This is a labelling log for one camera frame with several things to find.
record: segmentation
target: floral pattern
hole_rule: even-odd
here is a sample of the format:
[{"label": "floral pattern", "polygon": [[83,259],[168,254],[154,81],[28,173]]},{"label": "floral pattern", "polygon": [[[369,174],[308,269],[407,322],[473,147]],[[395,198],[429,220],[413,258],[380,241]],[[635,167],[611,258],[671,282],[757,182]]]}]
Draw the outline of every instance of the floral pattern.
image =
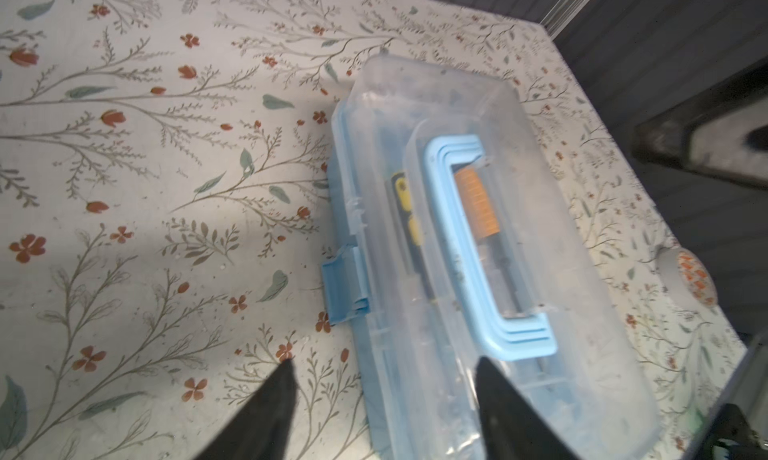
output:
[{"label": "floral pattern", "polygon": [[518,91],[654,387],[648,458],[679,457],[744,353],[665,292],[676,240],[538,25],[428,0],[0,5],[4,460],[191,458],[286,359],[288,459],[376,456],[318,268],[329,121],[376,54]]}]

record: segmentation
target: translucent plastic box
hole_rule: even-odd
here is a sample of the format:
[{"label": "translucent plastic box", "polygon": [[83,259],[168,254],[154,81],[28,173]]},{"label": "translucent plastic box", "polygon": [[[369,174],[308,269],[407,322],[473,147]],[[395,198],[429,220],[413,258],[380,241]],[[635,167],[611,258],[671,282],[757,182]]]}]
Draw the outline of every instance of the translucent plastic box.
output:
[{"label": "translucent plastic box", "polygon": [[377,56],[332,127],[326,304],[379,454],[484,458],[487,356],[585,460],[642,457],[656,401],[514,89]]}]

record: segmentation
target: blue handle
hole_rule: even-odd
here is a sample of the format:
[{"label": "blue handle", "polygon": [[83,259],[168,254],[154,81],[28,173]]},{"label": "blue handle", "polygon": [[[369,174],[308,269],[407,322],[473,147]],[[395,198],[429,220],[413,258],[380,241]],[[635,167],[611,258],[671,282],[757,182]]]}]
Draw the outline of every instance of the blue handle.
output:
[{"label": "blue handle", "polygon": [[546,313],[504,318],[483,271],[452,167],[472,163],[484,154],[476,135],[437,137],[424,151],[433,211],[446,243],[459,300],[473,338],[488,355],[504,361],[553,355],[558,345]]}]

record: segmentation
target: tabletop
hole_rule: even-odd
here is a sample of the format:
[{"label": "tabletop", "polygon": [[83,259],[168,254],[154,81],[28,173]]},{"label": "tabletop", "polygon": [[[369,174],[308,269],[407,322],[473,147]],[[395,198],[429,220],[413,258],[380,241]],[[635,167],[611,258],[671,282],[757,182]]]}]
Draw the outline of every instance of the tabletop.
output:
[{"label": "tabletop", "polygon": [[0,458],[191,458],[297,365],[287,457],[375,457],[334,254],[329,119],[371,55],[518,90],[678,458],[744,346],[544,28],[430,0],[0,0]]}]

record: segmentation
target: table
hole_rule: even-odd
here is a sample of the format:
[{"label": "table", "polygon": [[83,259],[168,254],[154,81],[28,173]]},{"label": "table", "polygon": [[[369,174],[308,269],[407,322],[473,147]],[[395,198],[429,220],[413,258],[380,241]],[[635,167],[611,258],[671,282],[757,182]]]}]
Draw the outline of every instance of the table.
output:
[{"label": "table", "polygon": [[744,353],[654,270],[675,239],[540,25],[429,0],[0,0],[0,438],[190,458],[284,359],[288,458],[375,457],[323,311],[336,102],[374,54],[514,84],[677,458]]}]

